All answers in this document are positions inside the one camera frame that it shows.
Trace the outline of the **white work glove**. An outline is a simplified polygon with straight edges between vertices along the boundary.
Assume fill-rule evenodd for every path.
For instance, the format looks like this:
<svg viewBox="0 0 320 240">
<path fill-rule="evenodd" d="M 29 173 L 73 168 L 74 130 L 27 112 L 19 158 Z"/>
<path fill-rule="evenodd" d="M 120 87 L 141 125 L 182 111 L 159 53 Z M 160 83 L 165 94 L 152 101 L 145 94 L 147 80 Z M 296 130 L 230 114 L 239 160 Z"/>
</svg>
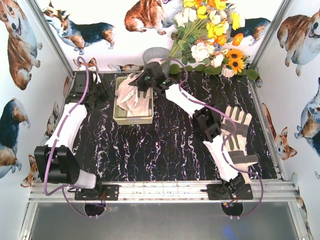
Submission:
<svg viewBox="0 0 320 240">
<path fill-rule="evenodd" d="M 116 104 L 126 111 L 128 110 L 126 102 L 140 91 L 137 86 L 130 85 L 137 77 L 137 73 L 130 73 L 126 79 L 119 84 L 118 89 L 115 91 L 117 96 Z"/>
</svg>

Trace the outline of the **white grey glove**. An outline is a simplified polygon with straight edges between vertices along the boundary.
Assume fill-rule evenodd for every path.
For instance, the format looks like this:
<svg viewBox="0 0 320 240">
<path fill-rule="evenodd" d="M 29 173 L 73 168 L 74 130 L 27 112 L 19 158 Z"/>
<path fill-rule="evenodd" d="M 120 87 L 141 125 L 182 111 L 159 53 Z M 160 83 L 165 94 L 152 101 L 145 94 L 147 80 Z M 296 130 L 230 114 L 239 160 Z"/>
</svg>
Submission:
<svg viewBox="0 0 320 240">
<path fill-rule="evenodd" d="M 244 138 L 242 135 L 232 135 L 226 142 L 225 148 L 234 164 L 234 166 L 244 172 L 241 172 L 245 183 L 251 183 L 249 174 L 249 166 L 257 164 L 259 158 L 257 155 L 248 155 L 245 149 Z"/>
<path fill-rule="evenodd" d="M 234 125 L 236 125 L 236 135 L 241 135 L 242 137 L 247 137 L 248 129 L 252 120 L 252 115 L 246 113 L 243 110 L 240 110 L 237 106 L 231 107 L 228 106 L 225 110 L 225 115 L 227 115 L 230 120 L 226 117 L 223 117 L 221 123 L 221 131 L 223 134 L 230 134 L 234 131 Z"/>
<path fill-rule="evenodd" d="M 138 91 L 127 102 L 127 117 L 150 117 L 153 114 L 153 93 Z"/>
</svg>

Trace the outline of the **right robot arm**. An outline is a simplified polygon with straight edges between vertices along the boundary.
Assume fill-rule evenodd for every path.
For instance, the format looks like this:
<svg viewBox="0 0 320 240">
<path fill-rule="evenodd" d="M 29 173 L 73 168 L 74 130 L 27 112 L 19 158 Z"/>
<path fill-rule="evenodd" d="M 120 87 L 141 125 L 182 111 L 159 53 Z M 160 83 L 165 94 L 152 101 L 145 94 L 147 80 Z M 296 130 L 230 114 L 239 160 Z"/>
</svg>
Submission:
<svg viewBox="0 0 320 240">
<path fill-rule="evenodd" d="M 152 88 L 159 95 L 175 103 L 192 117 L 194 135 L 204 143 L 212 155 L 222 181 L 222 191 L 234 196 L 246 183 L 236 164 L 244 159 L 243 142 L 232 134 L 236 124 L 227 115 L 221 122 L 223 113 L 213 104 L 199 101 L 182 89 L 183 82 L 166 77 L 161 65 L 148 63 L 144 70 L 133 76 L 129 85 L 146 92 Z"/>
</svg>

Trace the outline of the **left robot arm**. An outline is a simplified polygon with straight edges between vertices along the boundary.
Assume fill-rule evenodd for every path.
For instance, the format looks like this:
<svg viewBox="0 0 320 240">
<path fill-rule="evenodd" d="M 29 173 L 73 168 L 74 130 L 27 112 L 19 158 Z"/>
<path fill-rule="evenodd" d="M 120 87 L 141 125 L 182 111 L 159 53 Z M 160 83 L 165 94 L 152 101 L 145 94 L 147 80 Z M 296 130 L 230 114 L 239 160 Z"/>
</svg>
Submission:
<svg viewBox="0 0 320 240">
<path fill-rule="evenodd" d="M 75 73 L 73 85 L 65 98 L 61 119 L 46 143 L 34 150 L 45 195 L 53 194 L 48 190 L 48 184 L 88 190 L 97 187 L 98 177 L 80 168 L 72 150 L 88 112 L 112 96 L 109 82 L 101 80 L 96 71 L 82 70 Z"/>
</svg>

